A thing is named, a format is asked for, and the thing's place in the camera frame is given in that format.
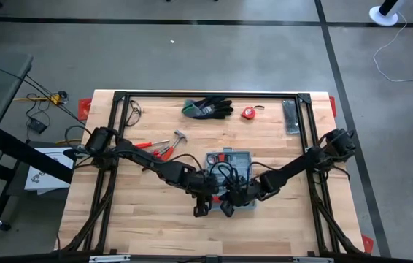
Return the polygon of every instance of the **cable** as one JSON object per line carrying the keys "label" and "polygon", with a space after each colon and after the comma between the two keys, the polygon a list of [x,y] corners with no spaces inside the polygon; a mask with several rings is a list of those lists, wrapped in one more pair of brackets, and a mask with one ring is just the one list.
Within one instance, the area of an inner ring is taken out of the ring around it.
{"label": "cable", "polygon": [[178,261],[177,263],[205,262],[205,259],[206,259],[205,256],[200,256],[198,258],[192,258],[192,259]]}
{"label": "cable", "polygon": [[[69,142],[81,142],[82,141],[82,139],[70,139],[69,140]],[[54,142],[55,144],[62,144],[62,143],[67,143],[67,141],[66,140],[60,140],[60,141],[57,141],[57,142]]]}
{"label": "cable", "polygon": [[72,171],[75,171],[76,169],[82,168],[82,167],[87,167],[87,166],[92,166],[92,164],[81,164],[81,165],[77,165],[74,167],[74,169],[72,169]]}
{"label": "cable", "polygon": [[349,130],[349,131],[342,132],[341,134],[338,134],[336,137],[334,137],[331,141],[329,141],[325,146],[323,146],[322,150],[326,150],[326,148],[328,148],[329,145],[333,144],[333,142],[335,142],[341,136],[349,134],[350,132],[352,132],[352,134],[350,135],[350,137],[352,138],[352,136],[354,136],[354,133],[355,133],[354,130]]}
{"label": "cable", "polygon": [[22,102],[22,101],[25,101],[25,102],[28,102],[28,101],[43,101],[43,102],[46,102],[48,99],[47,98],[30,98],[30,99],[27,99],[27,98],[16,98],[16,99],[13,99],[13,101],[14,102]]}
{"label": "cable", "polygon": [[234,173],[234,168],[232,168],[232,169],[228,169],[228,171],[229,171],[229,175],[226,175],[222,170],[221,170],[221,168],[226,168],[225,166],[223,166],[223,165],[220,165],[220,166],[218,166],[218,172],[220,172],[221,173],[221,175],[223,175],[224,176],[224,178],[231,184],[231,186],[233,186],[234,185],[234,179],[233,178],[231,178],[231,176],[233,175],[233,173]]}
{"label": "cable", "polygon": [[59,233],[55,235],[58,238],[58,250],[61,250],[61,239],[59,238]]}
{"label": "cable", "polygon": [[[29,81],[25,80],[25,78],[22,77],[18,77],[17,75],[10,73],[6,70],[0,69],[0,72],[3,72],[5,74],[8,74],[10,76],[16,77],[19,80],[22,80],[24,83],[29,84],[32,88],[36,89],[38,92],[40,92],[43,96],[47,97],[50,100],[50,97],[48,97],[42,90],[40,90],[38,87],[36,87],[34,84],[30,83]],[[76,121],[80,122],[82,125],[85,125],[85,123],[83,123],[81,120],[79,120],[73,113],[70,112],[70,110],[68,110],[66,107],[64,107],[63,105],[56,105],[59,109],[61,109],[62,111],[64,111],[65,113],[67,113],[69,116],[71,116],[73,119],[75,119]]]}
{"label": "cable", "polygon": [[[132,111],[131,111],[131,114],[127,117],[126,127],[132,127],[133,125],[137,124],[140,121],[140,118],[142,117],[142,107],[140,107],[139,103],[134,100],[131,100],[130,104],[131,104]],[[139,117],[136,119],[136,121],[129,124],[128,122],[130,121],[134,113],[138,115]]]}
{"label": "cable", "polygon": [[42,154],[52,154],[52,153],[62,153],[63,154],[63,152],[49,152],[49,153],[42,153]]}
{"label": "cable", "polygon": [[342,169],[342,168],[339,168],[339,167],[336,167],[336,166],[333,166],[333,168],[337,169],[339,171],[342,171],[345,175],[347,175],[347,179],[351,180],[351,175],[345,169]]}
{"label": "cable", "polygon": [[322,184],[324,182],[326,182],[329,179],[330,175],[328,174],[328,172],[325,173],[325,177],[323,178],[322,182],[315,182],[316,184]]}
{"label": "cable", "polygon": [[46,89],[43,85],[39,84],[37,81],[35,81],[33,78],[30,77],[30,75],[25,75],[25,77],[29,78],[31,81],[33,81],[35,84],[37,84],[41,89],[43,89],[44,91],[48,92],[49,95],[53,95],[53,93],[51,91],[49,91],[48,89]]}
{"label": "cable", "polygon": [[268,166],[268,165],[266,165],[266,164],[262,164],[262,163],[260,163],[260,162],[258,162],[258,161],[253,161],[253,162],[251,162],[251,163],[249,164],[249,167],[247,168],[247,180],[246,180],[246,182],[247,182],[247,189],[249,188],[250,168],[252,168],[252,165],[254,165],[254,164],[261,165],[261,166],[263,166],[263,167],[265,167],[265,168],[267,168],[267,169],[273,170],[273,171],[277,171],[277,170],[278,170],[278,169],[272,168],[272,167],[270,167],[270,166]]}
{"label": "cable", "polygon": [[197,158],[195,158],[195,156],[193,156],[192,154],[189,154],[189,153],[180,154],[178,156],[175,156],[175,157],[169,159],[168,161],[165,161],[164,163],[169,163],[170,161],[174,161],[174,160],[179,159],[179,158],[184,157],[184,156],[191,157],[195,161],[195,163],[197,163],[199,171],[202,172],[203,176],[205,177],[205,174],[203,173],[204,169],[201,167],[200,162],[197,160]]}
{"label": "cable", "polygon": [[[213,169],[214,169],[218,164],[227,164],[227,165],[229,165],[229,167],[230,167],[231,169],[234,168],[234,167],[233,167],[230,163],[228,163],[227,161],[217,161],[217,162],[215,162],[215,163],[209,168],[208,175],[213,174]],[[233,182],[231,182],[230,179],[229,179],[227,176],[225,176],[225,179],[226,179],[231,185],[233,185]]]}
{"label": "cable", "polygon": [[69,140],[69,138],[68,138],[68,133],[69,133],[69,131],[70,131],[71,129],[73,129],[73,128],[81,128],[81,129],[85,130],[87,133],[89,133],[90,136],[91,136],[91,131],[88,130],[88,129],[86,129],[84,126],[72,125],[72,126],[70,126],[69,128],[67,128],[67,129],[66,129],[66,132],[64,132],[64,134],[63,134],[64,138],[66,139],[67,145],[68,145],[70,148],[76,150],[76,152],[81,153],[82,151],[81,151],[80,149],[78,149],[77,147],[75,147],[75,145],[70,144],[70,140]]}
{"label": "cable", "polygon": [[89,156],[89,157],[87,157],[87,158],[83,159],[83,160],[82,160],[82,161],[80,161],[78,164],[75,164],[75,166],[79,166],[79,165],[81,165],[84,161],[88,160],[89,158],[91,158],[91,156]]}
{"label": "cable", "polygon": [[393,40],[391,40],[388,44],[386,44],[386,45],[384,45],[383,47],[379,48],[379,49],[375,52],[375,54],[374,54],[374,56],[373,56],[372,58],[373,58],[373,60],[374,60],[374,62],[375,62],[375,65],[377,66],[377,70],[378,70],[378,71],[380,72],[380,74],[382,74],[383,77],[385,77],[387,80],[389,80],[389,81],[391,81],[391,82],[408,82],[408,81],[413,81],[413,80],[392,80],[392,79],[390,79],[385,73],[382,72],[382,70],[380,69],[379,64],[377,63],[377,60],[375,59],[375,57],[377,56],[377,54],[378,54],[382,49],[384,49],[384,48],[388,47],[389,45],[391,45],[391,43],[393,43],[393,42],[396,40],[396,38],[398,37],[398,35],[399,35],[399,34],[403,31],[403,29],[405,29],[406,26],[408,25],[408,21],[406,20],[406,18],[404,17],[404,15],[401,14],[400,12],[399,12],[398,14],[404,19],[404,26],[398,31],[398,33],[396,33],[395,38],[393,38]]}
{"label": "cable", "polygon": [[[28,109],[25,112],[25,115],[28,117],[28,120],[26,121],[26,139],[30,139],[29,137],[29,133],[30,133],[30,127],[28,126],[32,120],[36,120],[36,118],[34,116],[38,115],[38,114],[44,114],[47,118],[47,126],[51,126],[51,117],[46,113],[47,110],[49,110],[50,107],[50,101],[47,101],[47,106],[45,106],[46,108],[41,108],[41,104],[43,103],[43,101],[37,101],[37,100],[33,100],[33,99],[38,99],[38,95],[34,94],[34,93],[30,93],[26,95],[26,98],[30,101],[33,102],[33,106],[31,106],[30,109]],[[38,104],[38,111],[29,115],[29,113],[36,107],[36,103]]]}

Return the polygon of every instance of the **concrete floor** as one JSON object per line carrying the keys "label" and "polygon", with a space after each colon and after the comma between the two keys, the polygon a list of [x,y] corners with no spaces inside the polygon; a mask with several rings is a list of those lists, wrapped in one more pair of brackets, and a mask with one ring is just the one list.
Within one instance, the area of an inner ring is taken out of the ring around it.
{"label": "concrete floor", "polygon": [[[368,9],[381,2],[322,0],[330,22],[369,22]],[[403,14],[413,22],[413,1]],[[5,2],[0,16],[319,20],[314,0],[14,0]],[[330,35],[391,255],[413,259],[413,83],[387,81],[372,61],[397,30],[330,28]],[[0,50],[32,54],[31,76],[52,91],[67,91],[73,112],[78,99],[101,88],[327,91],[340,101],[316,26],[0,23]],[[378,59],[392,78],[413,78],[413,28],[405,29]],[[17,96],[32,91],[23,85]],[[24,140],[28,107],[13,103],[1,127]],[[336,122],[346,127],[339,103],[337,108]],[[63,127],[74,124],[58,109],[48,113],[50,128],[31,139],[62,140]],[[354,160],[348,170],[361,231],[375,237]],[[52,250],[62,210],[62,202],[32,195],[13,200],[5,215],[13,228],[0,232],[0,256]]]}

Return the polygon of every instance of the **white power cord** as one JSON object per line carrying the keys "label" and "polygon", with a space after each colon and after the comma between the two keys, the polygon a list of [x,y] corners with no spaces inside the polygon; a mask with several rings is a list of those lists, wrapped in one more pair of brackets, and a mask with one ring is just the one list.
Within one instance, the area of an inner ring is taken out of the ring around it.
{"label": "white power cord", "polygon": [[395,38],[394,38],[393,40],[391,40],[388,44],[384,45],[383,47],[379,48],[379,49],[375,52],[375,54],[374,54],[374,56],[373,56],[372,58],[373,58],[373,60],[374,60],[374,62],[375,62],[375,65],[377,66],[377,70],[378,70],[378,71],[380,72],[380,74],[382,74],[383,77],[385,77],[387,80],[389,80],[389,81],[391,81],[391,82],[407,82],[407,81],[413,81],[413,80],[392,80],[392,79],[390,79],[385,73],[382,72],[382,70],[380,69],[379,64],[377,63],[377,60],[375,59],[375,57],[377,56],[377,54],[378,54],[382,49],[384,49],[384,48],[386,48],[387,46],[391,45],[391,43],[393,43],[393,42],[396,40],[396,38],[398,37],[398,35],[399,35],[399,34],[403,31],[403,29],[405,29],[406,26],[408,25],[408,21],[406,20],[406,18],[404,17],[404,15],[401,14],[400,12],[399,12],[398,14],[404,19],[404,26],[403,26],[403,28],[400,29],[400,30],[398,31],[398,33],[396,33]]}

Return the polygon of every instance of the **work glove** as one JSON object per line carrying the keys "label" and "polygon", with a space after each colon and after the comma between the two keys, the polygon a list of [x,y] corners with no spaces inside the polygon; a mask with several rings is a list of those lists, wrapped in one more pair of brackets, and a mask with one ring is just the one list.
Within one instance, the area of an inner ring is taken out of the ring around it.
{"label": "work glove", "polygon": [[182,108],[182,114],[199,120],[209,118],[224,119],[234,111],[231,107],[232,101],[225,99],[224,96],[208,96],[197,102],[192,99],[186,99]]}

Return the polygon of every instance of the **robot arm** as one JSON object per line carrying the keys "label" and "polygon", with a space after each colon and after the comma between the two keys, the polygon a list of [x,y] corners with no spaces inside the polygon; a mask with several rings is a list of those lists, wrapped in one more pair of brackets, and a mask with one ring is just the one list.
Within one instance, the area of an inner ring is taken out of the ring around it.
{"label": "robot arm", "polygon": [[[344,129],[334,129],[320,139],[319,145],[310,147],[306,153],[280,169],[263,172],[248,185],[226,186],[228,191],[220,197],[223,201],[221,210],[230,217],[234,207],[247,205],[254,199],[265,201],[278,194],[287,180],[304,170],[328,172],[334,167],[335,162],[347,161],[354,155],[355,145],[352,143],[351,136]],[[323,140],[326,140],[327,144],[320,147]]]}
{"label": "robot arm", "polygon": [[[116,139],[116,147],[108,149],[108,142],[113,137]],[[197,171],[195,167],[180,161],[162,161],[136,147],[129,140],[119,138],[114,129],[95,128],[85,149],[93,156],[93,166],[99,169],[108,169],[116,158],[128,159],[153,171],[166,184],[182,189],[186,194],[197,198],[197,205],[193,211],[195,217],[208,214],[212,195],[219,191],[214,175],[207,176],[205,171]]]}

